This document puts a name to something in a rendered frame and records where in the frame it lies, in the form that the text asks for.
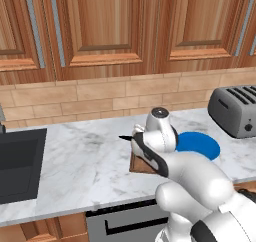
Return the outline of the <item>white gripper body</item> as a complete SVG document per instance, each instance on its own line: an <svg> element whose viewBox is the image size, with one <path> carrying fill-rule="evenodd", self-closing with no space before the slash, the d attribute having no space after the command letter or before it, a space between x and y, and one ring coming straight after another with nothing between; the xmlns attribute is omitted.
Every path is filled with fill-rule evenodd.
<svg viewBox="0 0 256 242"><path fill-rule="evenodd" d="M133 128L133 131L132 131L132 135L135 135L136 133L144 132L144 131L145 131L145 127L144 126L141 126L139 124L135 124L134 128Z"/></svg>

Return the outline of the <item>brown wooden cutting board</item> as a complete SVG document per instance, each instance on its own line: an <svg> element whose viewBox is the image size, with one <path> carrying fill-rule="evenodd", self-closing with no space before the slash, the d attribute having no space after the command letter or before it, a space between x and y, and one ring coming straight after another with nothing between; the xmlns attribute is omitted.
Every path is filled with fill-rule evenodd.
<svg viewBox="0 0 256 242"><path fill-rule="evenodd" d="M155 174L155 170L134 153L131 154L129 171L135 173Z"/></svg>

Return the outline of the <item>blue round plate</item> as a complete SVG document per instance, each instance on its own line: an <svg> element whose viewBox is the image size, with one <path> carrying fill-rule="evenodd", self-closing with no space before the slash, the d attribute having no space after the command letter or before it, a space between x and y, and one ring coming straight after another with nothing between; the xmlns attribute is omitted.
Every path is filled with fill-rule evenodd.
<svg viewBox="0 0 256 242"><path fill-rule="evenodd" d="M220 155L218 142L209 135L200 132L183 132L179 134L176 150L179 152L197 152L211 161Z"/></svg>

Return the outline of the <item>wooden drawer front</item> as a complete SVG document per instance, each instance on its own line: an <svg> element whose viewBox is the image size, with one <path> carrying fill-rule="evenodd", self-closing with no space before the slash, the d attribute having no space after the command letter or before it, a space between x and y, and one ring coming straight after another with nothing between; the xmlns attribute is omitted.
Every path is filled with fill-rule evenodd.
<svg viewBox="0 0 256 242"><path fill-rule="evenodd" d="M247 189L248 191L256 193L256 181L242 182L234 185L236 190Z"/></svg>

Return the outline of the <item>grey dishwasher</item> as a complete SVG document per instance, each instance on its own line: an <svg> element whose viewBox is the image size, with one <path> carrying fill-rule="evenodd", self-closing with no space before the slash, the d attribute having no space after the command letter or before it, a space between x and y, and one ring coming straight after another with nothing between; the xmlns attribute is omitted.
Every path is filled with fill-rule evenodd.
<svg viewBox="0 0 256 242"><path fill-rule="evenodd" d="M89 242L154 242L168 213L155 199L86 212Z"/></svg>

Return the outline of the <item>grey four-slot toaster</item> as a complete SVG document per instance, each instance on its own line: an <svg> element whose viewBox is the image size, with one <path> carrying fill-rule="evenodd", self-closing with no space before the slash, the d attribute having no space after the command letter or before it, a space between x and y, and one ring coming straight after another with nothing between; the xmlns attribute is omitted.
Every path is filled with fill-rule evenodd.
<svg viewBox="0 0 256 242"><path fill-rule="evenodd" d="M233 138L256 137L256 85L216 88L208 114Z"/></svg>

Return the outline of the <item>black sink basin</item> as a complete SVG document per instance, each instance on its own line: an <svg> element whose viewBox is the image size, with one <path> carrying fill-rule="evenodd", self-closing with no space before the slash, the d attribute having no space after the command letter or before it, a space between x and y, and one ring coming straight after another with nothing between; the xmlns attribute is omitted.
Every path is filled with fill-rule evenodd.
<svg viewBox="0 0 256 242"><path fill-rule="evenodd" d="M36 199L47 129L0 134L0 204Z"/></svg>

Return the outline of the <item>wooden base cupboard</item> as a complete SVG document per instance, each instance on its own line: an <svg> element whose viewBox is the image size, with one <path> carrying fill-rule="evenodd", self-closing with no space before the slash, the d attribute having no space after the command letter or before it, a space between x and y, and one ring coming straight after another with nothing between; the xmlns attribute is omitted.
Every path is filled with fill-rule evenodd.
<svg viewBox="0 0 256 242"><path fill-rule="evenodd" d="M85 213L0 227L0 242L89 242Z"/></svg>

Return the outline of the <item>grey tap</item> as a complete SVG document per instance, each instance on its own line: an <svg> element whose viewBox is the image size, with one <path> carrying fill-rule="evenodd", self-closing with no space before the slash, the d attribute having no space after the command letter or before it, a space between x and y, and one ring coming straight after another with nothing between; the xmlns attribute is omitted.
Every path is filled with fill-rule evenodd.
<svg viewBox="0 0 256 242"><path fill-rule="evenodd" d="M2 106L0 104L0 134L5 134L6 133L6 127L3 125L1 122L5 121L5 115L2 109Z"/></svg>

